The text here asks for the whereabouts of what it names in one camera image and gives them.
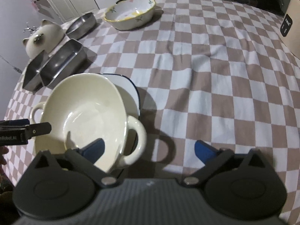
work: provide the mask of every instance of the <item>floral ceramic dish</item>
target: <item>floral ceramic dish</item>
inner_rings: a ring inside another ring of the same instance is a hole
[[[155,0],[119,0],[105,13],[104,19],[118,30],[131,30],[149,22]]]

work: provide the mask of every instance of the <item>metal screw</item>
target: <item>metal screw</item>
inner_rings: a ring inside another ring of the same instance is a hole
[[[104,185],[113,185],[114,183],[116,183],[116,178],[114,177],[105,177],[103,179],[101,179],[101,183],[103,183]]]
[[[187,177],[183,181],[186,185],[196,185],[197,183],[199,183],[199,179],[197,179],[196,177]]]

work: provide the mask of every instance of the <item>human hand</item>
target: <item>human hand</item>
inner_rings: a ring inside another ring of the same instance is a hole
[[[9,149],[5,146],[0,146],[0,165],[6,165],[7,162],[4,159],[4,154],[7,154],[9,152]],[[2,182],[1,173],[3,173],[2,167],[0,166],[0,183]]]

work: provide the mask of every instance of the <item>black label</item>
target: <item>black label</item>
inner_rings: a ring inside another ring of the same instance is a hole
[[[291,17],[288,14],[286,14],[286,16],[282,22],[282,25],[280,27],[280,32],[283,37],[286,37],[287,33],[290,31],[292,24],[293,24],[293,20],[291,19]]]

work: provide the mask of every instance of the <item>table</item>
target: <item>table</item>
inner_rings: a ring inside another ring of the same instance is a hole
[[[221,0],[156,1],[145,27],[117,31],[99,20],[80,40],[93,62],[87,72],[123,74],[138,87],[148,142],[129,176],[193,173],[204,166],[194,153],[196,140],[236,153],[258,148],[288,192],[280,217],[299,225],[300,60],[278,37],[282,18]],[[5,119],[28,118],[51,93],[43,88],[32,95],[22,90],[22,80]],[[32,152],[31,140],[6,155],[4,171],[13,184]]]

